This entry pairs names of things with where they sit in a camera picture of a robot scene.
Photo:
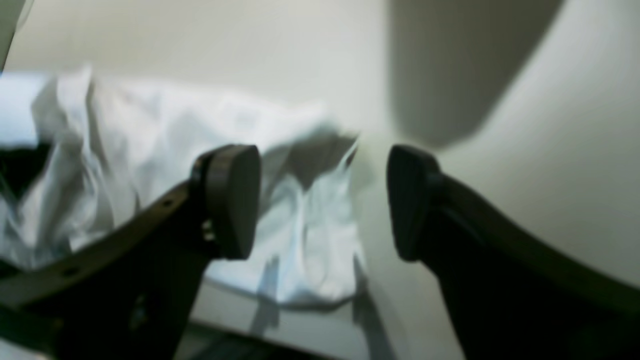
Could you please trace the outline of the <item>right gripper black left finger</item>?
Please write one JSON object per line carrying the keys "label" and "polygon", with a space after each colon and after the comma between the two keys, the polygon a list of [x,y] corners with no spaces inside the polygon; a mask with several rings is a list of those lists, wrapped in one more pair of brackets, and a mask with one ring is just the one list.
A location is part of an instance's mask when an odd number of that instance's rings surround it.
{"label": "right gripper black left finger", "polygon": [[41,269],[1,266],[1,357],[171,360],[213,260],[246,260],[261,157],[226,145],[104,239]]}

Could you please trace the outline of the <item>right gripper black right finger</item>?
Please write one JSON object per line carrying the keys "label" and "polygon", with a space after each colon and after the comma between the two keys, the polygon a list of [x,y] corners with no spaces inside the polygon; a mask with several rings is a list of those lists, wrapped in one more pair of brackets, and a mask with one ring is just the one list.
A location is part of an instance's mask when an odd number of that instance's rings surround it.
{"label": "right gripper black right finger", "polygon": [[398,257],[438,280],[467,360],[637,360],[639,289],[570,259],[394,145],[386,193]]}

